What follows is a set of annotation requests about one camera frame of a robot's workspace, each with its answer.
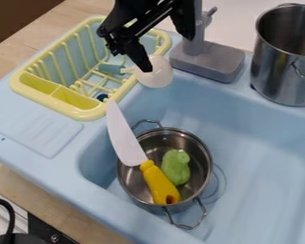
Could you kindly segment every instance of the gray faucet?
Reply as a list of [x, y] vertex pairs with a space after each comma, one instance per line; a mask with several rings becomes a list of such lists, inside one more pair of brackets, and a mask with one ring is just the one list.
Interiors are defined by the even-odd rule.
[[194, 0], [195, 37], [192, 41], [183, 38], [170, 54], [173, 67], [231, 83], [242, 68], [245, 53], [231, 47], [205, 41], [205, 29], [212, 23], [217, 7], [202, 10], [202, 0]]

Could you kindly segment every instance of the yellow knife handle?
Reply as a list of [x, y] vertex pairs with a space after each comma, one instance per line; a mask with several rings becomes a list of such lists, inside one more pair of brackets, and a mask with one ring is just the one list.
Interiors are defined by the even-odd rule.
[[163, 172], [148, 160], [140, 165], [140, 171], [152, 192], [153, 203], [173, 204], [181, 200], [180, 193], [175, 185]]

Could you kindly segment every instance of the metal pot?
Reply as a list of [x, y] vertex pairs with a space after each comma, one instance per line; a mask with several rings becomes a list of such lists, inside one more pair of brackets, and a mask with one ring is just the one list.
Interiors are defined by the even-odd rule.
[[[212, 156], [206, 145], [192, 133], [177, 128], [163, 128], [158, 121], [141, 120], [132, 129], [134, 130], [143, 122], [158, 125], [158, 128], [145, 131], [137, 136], [146, 155], [157, 166], [161, 165], [164, 154], [169, 150], [184, 150], [190, 155], [191, 177], [185, 185], [177, 188], [180, 191], [182, 200], [179, 203], [169, 205], [153, 204], [152, 194], [139, 167], [127, 167], [118, 161], [117, 178], [124, 191], [140, 207], [154, 214], [165, 214], [171, 224], [176, 227], [186, 230], [194, 229], [207, 215], [199, 195], [204, 191], [211, 179], [213, 172]], [[196, 223], [192, 226], [174, 223], [171, 214], [188, 209], [194, 202], [197, 202], [202, 210], [202, 215]]]
[[266, 98], [305, 106], [305, 5], [284, 4], [256, 21], [252, 84]]

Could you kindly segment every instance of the green toy vegetable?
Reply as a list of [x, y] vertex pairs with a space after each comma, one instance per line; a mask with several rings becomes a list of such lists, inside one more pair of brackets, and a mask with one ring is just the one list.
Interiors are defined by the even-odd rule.
[[190, 157], [184, 151], [170, 150], [163, 156], [162, 172], [175, 186], [183, 185], [190, 179]]

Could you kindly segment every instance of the black cable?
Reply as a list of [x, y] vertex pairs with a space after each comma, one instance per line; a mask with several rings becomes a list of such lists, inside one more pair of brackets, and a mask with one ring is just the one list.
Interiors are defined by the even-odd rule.
[[2, 205], [3, 207], [5, 207], [8, 210], [9, 216], [10, 216], [10, 223], [9, 223], [7, 232], [4, 236], [1, 244], [13, 244], [13, 229], [14, 229], [14, 222], [15, 222], [14, 209], [9, 202], [7, 202], [3, 199], [0, 199], [0, 205]]

